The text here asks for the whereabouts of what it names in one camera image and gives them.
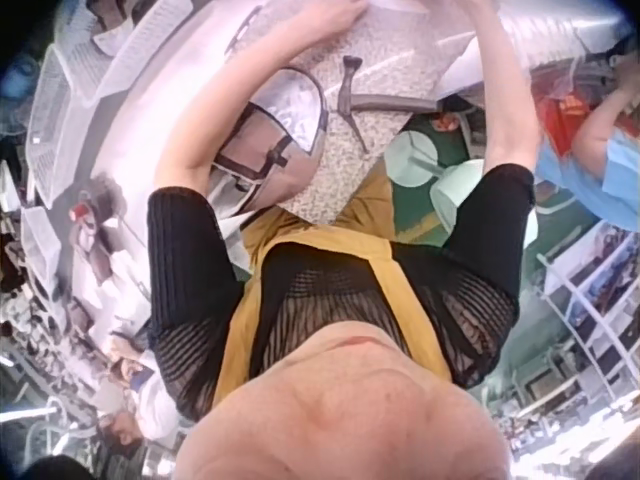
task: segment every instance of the woman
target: woman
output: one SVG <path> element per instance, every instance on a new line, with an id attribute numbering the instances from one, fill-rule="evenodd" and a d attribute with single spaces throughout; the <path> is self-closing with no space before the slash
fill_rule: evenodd
<path id="1" fill-rule="evenodd" d="M 580 203 L 612 225 L 637 232 L 640 131 L 623 113 L 640 95 L 638 52 L 624 59 L 618 76 L 618 88 L 593 112 L 577 94 L 561 102 L 543 102 L 551 106 L 545 110 L 554 119 L 561 119 L 564 138 L 558 139 L 545 125 L 536 175 L 570 190 Z"/>
<path id="2" fill-rule="evenodd" d="M 361 192 L 339 222 L 356 231 L 264 215 L 244 288 L 204 198 L 254 92 L 347 31 L 366 0 L 313 3 L 274 27 L 170 136 L 149 200 L 151 347 L 179 411 L 199 421 L 176 478 L 508 477 L 505 442 L 463 388 L 495 367 L 518 318 L 538 122 L 492 4 L 460 3 L 482 52 L 489 146 L 443 249 L 363 233 L 375 225 Z"/>

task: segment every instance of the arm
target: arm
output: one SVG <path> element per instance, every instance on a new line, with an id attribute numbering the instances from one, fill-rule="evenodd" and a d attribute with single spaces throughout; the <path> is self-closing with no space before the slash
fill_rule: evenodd
<path id="1" fill-rule="evenodd" d="M 460 0 L 477 30 L 486 89 L 485 175 L 442 249 L 393 245 L 429 315 L 454 382 L 480 383 L 518 320 L 520 275 L 539 127 L 533 98 L 492 5 Z"/>
<path id="2" fill-rule="evenodd" d="M 204 87 L 171 134 L 149 199 L 150 346 L 180 413 L 211 409 L 243 284 L 203 196 L 211 162 L 251 96 L 296 54 L 349 28 L 364 0 L 306 7 L 240 53 Z"/>
<path id="3" fill-rule="evenodd" d="M 485 86 L 485 173 L 506 163 L 535 170 L 540 127 L 531 89 L 492 2 L 459 0 L 478 38 Z"/>
<path id="4" fill-rule="evenodd" d="M 640 94 L 640 76 L 623 82 L 582 124 L 573 139 L 575 158 L 596 178 L 604 178 L 607 168 L 607 146 L 613 137 L 620 114 Z"/>
<path id="5" fill-rule="evenodd" d="M 211 162 L 251 97 L 309 47 L 350 28 L 366 0 L 325 0 L 277 25 L 232 58 L 196 96 L 169 137 L 156 188 L 183 186 L 206 195 Z"/>
<path id="6" fill-rule="evenodd" d="M 393 245 L 462 388 L 496 366 L 519 316 L 520 276 L 533 174 L 520 165 L 488 172 L 458 210 L 442 249 Z"/>

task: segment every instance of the work table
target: work table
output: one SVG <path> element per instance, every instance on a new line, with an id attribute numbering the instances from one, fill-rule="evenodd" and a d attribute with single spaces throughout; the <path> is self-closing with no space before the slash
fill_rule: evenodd
<path id="1" fill-rule="evenodd" d="M 274 24 L 300 9 L 303 2 L 268 3 L 251 23 L 236 50 L 266 34 Z M 342 58 L 364 63 L 353 82 L 353 93 L 429 98 L 439 78 L 473 38 L 465 15 L 452 2 L 433 2 L 429 10 L 412 9 L 416 2 L 372 2 L 354 29 L 341 39 L 300 55 L 293 65 L 310 73 L 324 88 L 329 114 L 328 135 L 320 167 L 309 187 L 282 206 L 318 224 L 332 223 L 393 137 L 410 117 L 407 113 L 359 112 L 354 117 L 369 153 L 336 112 L 343 79 Z"/>

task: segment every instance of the white plastic crate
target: white plastic crate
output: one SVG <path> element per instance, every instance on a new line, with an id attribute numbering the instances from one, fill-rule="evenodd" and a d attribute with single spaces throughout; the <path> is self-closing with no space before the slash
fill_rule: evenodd
<path id="1" fill-rule="evenodd" d="M 25 145 L 29 170 L 47 208 L 73 183 L 95 108 L 85 107 L 75 94 L 51 45 L 38 80 Z"/>
<path id="2" fill-rule="evenodd" d="M 83 100 L 94 104 L 102 97 L 131 88 L 151 57 L 192 10 L 191 0 L 157 0 L 116 56 L 111 57 L 91 39 L 98 19 L 85 1 L 71 7 L 65 5 L 57 20 L 55 44 Z"/>
<path id="3" fill-rule="evenodd" d="M 26 261 L 40 283 L 45 289 L 49 289 L 54 283 L 62 244 L 43 207 L 23 209 L 20 223 L 20 237 Z"/>

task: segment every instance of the yellow apron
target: yellow apron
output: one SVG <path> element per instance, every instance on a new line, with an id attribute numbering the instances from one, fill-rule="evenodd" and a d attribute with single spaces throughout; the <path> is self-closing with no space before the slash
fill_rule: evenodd
<path id="1" fill-rule="evenodd" d="M 247 283 L 245 295 L 231 320 L 214 405 L 249 380 L 251 349 L 260 316 L 262 263 L 273 247 L 283 243 L 298 243 L 367 260 L 398 322 L 411 358 L 438 377 L 451 381 L 451 372 L 431 321 L 400 265 L 393 260 L 391 244 L 344 228 L 313 226 L 279 236 L 257 252 L 256 274 Z"/>

